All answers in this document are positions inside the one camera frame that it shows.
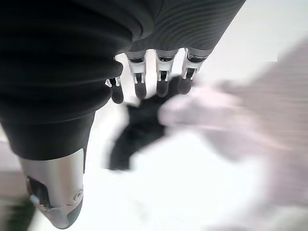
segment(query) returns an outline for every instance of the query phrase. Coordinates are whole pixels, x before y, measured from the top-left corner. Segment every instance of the ribbed black cover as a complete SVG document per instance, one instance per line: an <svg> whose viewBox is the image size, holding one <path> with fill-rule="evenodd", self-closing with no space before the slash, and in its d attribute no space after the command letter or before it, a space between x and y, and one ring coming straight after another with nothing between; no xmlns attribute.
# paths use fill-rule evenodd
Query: ribbed black cover
<svg viewBox="0 0 308 231"><path fill-rule="evenodd" d="M154 32L133 43L130 51L175 50L193 47L210 50L245 0L164 0L155 18Z"/></svg>

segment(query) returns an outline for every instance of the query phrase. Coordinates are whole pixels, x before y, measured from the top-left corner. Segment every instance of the robotic hand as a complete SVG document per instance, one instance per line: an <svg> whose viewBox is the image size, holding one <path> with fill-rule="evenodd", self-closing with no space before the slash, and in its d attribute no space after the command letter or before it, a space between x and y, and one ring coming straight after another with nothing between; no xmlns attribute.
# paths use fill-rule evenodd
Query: robotic hand
<svg viewBox="0 0 308 231"><path fill-rule="evenodd" d="M27 177L31 201L59 229L83 201L95 111L123 101L115 55L125 52L146 96L145 53L156 50L157 93L186 48L178 89L191 81L244 0L10 1L2 5L0 122Z"/></svg>

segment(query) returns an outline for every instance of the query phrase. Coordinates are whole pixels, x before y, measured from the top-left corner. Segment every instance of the silver metal part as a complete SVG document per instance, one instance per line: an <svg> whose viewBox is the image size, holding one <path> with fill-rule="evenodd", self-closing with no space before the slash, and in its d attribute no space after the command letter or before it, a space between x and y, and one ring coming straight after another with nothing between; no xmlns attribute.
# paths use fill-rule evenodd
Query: silver metal part
<svg viewBox="0 0 308 231"><path fill-rule="evenodd" d="M106 80L105 84L106 84L108 87L112 87L111 82L110 82L109 79Z"/></svg>
<svg viewBox="0 0 308 231"><path fill-rule="evenodd" d="M156 74L157 74L157 81L162 81L161 79L161 73L162 71L166 71L167 75L165 78L165 82L169 81L169 75L171 73L171 69L172 69L172 65L173 65L173 61L174 61L174 56L176 54L175 51L170 51L168 53L168 51L164 51L164 57L172 57L171 60L168 61L162 61L159 59L159 57L161 56L160 53L162 53L162 51L156 51Z"/></svg>
<svg viewBox="0 0 308 231"><path fill-rule="evenodd" d="M120 80L120 77L115 77L115 85L117 86L117 87L119 87L120 85L121 85L121 80Z"/></svg>
<svg viewBox="0 0 308 231"><path fill-rule="evenodd" d="M78 214L73 220L69 214L75 209L80 210L83 199L84 150L53 160L19 160L28 179L47 188L49 205L43 203L33 189L30 195L32 203L59 229L74 223Z"/></svg>
<svg viewBox="0 0 308 231"><path fill-rule="evenodd" d="M199 57L208 57L212 53L214 48L210 50L200 50L200 49L189 47L188 50L189 50L189 53L192 55L199 56Z"/></svg>
<svg viewBox="0 0 308 231"><path fill-rule="evenodd" d="M194 69L193 75L190 77L190 79L193 80L193 78L195 77L196 73L200 70L203 62L207 58L207 56L205 56L205 57L195 56L197 58L204 59L204 60L202 60L202 61L200 61L198 63L193 63L193 62L191 62L188 59L189 55L191 55L190 54L190 50L186 49L186 54L185 54L184 61L183 61L183 66L182 66L182 78L186 79L187 71L190 68L190 69Z"/></svg>
<svg viewBox="0 0 308 231"><path fill-rule="evenodd" d="M145 83L145 74L146 74L146 63L145 63L145 58L143 59L142 62L139 63L133 63L132 61L128 61L129 67L130 67L130 72L131 75L133 76L134 83L137 84L137 78L136 74L141 73L141 83Z"/></svg>
<svg viewBox="0 0 308 231"><path fill-rule="evenodd" d="M115 85L117 86L117 87L119 87L120 85L121 85L121 79L120 79L120 77L115 77ZM107 79L106 80L106 82L105 82L105 84L108 86L108 87L112 87L112 84L111 84L111 82L110 82L110 79Z"/></svg>

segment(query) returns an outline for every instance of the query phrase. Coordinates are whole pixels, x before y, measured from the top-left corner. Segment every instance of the blurred background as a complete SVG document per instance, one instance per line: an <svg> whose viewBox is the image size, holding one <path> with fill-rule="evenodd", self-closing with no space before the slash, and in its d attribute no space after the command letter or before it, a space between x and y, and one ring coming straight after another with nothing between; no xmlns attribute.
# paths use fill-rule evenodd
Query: blurred background
<svg viewBox="0 0 308 231"><path fill-rule="evenodd" d="M249 83L307 39L307 28L306 0L247 0L196 79ZM174 74L181 73L184 54L177 54ZM124 102L138 105L126 57L117 59L124 65ZM146 60L151 96L156 85L154 51L148 51ZM268 177L264 159L230 162L194 130L163 137L135 153L130 171L107 170L108 155L127 124L124 105L109 101L97 111L87 150L83 209L68 231L307 230L304 207L282 207L275 213L258 210ZM1 226L12 216L9 208L25 196L26 185L0 133ZM29 220L29 231L57 230L40 213Z"/></svg>

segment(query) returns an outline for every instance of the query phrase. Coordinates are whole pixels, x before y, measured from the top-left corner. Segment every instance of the black rubber sleeve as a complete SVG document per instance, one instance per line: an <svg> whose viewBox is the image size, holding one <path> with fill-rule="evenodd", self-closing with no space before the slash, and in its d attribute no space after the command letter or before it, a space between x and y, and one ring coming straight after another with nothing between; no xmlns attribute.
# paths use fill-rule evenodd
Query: black rubber sleeve
<svg viewBox="0 0 308 231"><path fill-rule="evenodd" d="M0 7L0 122L23 158L86 150L95 111L111 97L105 80L122 73L114 56L154 26L143 1L96 1L95 11L87 2L12 0Z"/></svg>

